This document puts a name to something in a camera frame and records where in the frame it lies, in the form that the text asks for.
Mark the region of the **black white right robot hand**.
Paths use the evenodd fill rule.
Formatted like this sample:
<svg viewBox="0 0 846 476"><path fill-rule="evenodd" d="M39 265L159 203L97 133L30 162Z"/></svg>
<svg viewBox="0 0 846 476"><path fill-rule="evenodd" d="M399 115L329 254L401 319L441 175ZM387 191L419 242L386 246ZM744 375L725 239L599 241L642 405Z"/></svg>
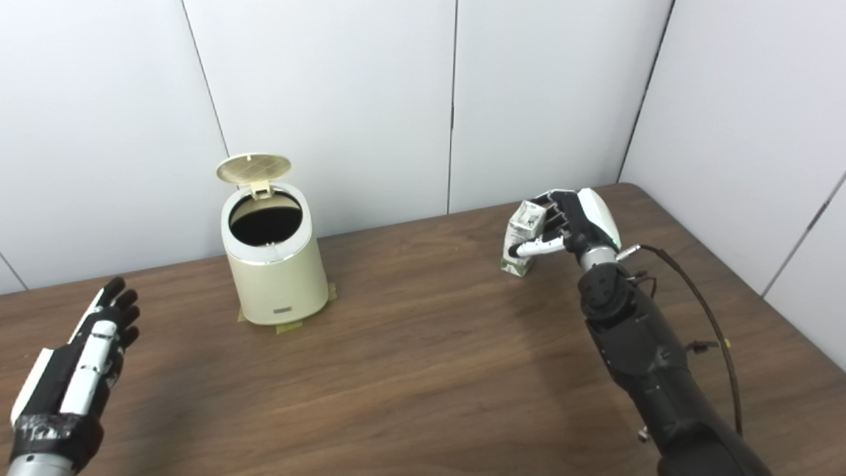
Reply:
<svg viewBox="0 0 846 476"><path fill-rule="evenodd" d="M510 257L534 257L566 251L578 258L594 247L622 250L613 215L592 188L552 189L528 201L544 207L542 232L508 246Z"/></svg>

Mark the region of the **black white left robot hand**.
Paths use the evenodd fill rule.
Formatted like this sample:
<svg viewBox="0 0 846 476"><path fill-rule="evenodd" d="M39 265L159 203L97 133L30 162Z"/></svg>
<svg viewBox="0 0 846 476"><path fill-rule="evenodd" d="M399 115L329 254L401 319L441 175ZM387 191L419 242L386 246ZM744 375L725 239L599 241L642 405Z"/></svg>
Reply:
<svg viewBox="0 0 846 476"><path fill-rule="evenodd" d="M69 340L40 350L10 411L9 475L78 475L96 457L102 414L139 337L137 301L123 277L112 278Z"/></svg>

